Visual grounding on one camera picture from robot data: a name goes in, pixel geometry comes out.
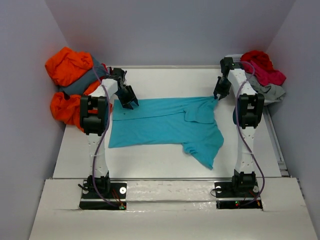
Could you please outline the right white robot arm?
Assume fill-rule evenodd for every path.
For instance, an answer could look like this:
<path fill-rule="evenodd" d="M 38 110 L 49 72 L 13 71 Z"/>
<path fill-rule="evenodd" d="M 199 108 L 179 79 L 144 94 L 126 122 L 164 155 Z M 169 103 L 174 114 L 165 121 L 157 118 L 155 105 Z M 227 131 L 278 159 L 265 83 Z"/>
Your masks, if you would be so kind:
<path fill-rule="evenodd" d="M 226 98 L 230 90 L 235 95 L 235 108 L 233 111 L 233 123 L 236 126 L 237 160 L 233 176 L 230 181 L 216 182 L 215 196 L 222 198 L 245 198 L 251 196 L 250 192 L 258 188 L 254 165 L 257 160 L 253 153 L 256 129 L 261 122 L 265 98 L 257 93 L 249 83 L 253 76 L 246 76 L 245 67 L 250 67 L 252 73 L 254 67 L 245 62 L 234 60 L 226 56 L 220 61 L 221 74 L 218 77 L 213 95 L 215 99 Z"/>

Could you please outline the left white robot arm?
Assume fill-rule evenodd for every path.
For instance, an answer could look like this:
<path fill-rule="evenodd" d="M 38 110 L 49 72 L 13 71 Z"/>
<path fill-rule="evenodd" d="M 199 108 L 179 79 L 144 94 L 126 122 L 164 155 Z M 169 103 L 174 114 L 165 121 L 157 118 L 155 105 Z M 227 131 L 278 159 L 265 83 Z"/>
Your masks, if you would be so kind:
<path fill-rule="evenodd" d="M 139 106 L 133 88 L 126 84 L 127 71 L 108 67 L 106 77 L 98 80 L 100 86 L 90 95 L 80 98 L 80 127 L 83 129 L 89 146 L 90 174 L 82 187 L 104 199 L 110 194 L 111 181 L 105 156 L 105 135 L 110 126 L 110 97 L 117 96 L 120 106 L 133 109 Z"/>

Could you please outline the orange t shirt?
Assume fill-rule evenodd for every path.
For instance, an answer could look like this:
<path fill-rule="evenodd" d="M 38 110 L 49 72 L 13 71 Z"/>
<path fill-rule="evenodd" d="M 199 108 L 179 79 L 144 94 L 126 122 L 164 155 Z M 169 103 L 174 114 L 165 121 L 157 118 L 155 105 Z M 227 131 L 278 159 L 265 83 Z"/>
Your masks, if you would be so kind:
<path fill-rule="evenodd" d="M 92 55 L 89 52 L 74 51 L 69 47 L 63 47 L 59 52 L 50 57 L 45 63 L 45 69 L 58 87 L 50 103 L 50 110 L 53 118 L 63 122 L 66 125 L 76 126 L 80 131 L 83 129 L 80 125 L 80 100 L 82 95 L 90 95 L 99 86 L 100 81 L 106 78 L 98 77 L 94 70 Z M 93 69 L 98 83 L 91 84 L 82 95 L 67 95 L 59 92 L 59 87 L 67 87 L 82 77 L 90 69 Z"/>

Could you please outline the teal t shirt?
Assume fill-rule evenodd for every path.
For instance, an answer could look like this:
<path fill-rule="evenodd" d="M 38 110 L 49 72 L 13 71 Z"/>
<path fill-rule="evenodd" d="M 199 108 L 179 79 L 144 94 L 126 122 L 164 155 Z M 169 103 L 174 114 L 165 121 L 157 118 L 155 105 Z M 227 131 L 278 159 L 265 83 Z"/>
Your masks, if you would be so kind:
<path fill-rule="evenodd" d="M 141 99 L 133 109 L 116 99 L 109 148 L 180 144 L 200 164 L 213 169 L 224 144 L 215 119 L 213 96 Z"/>

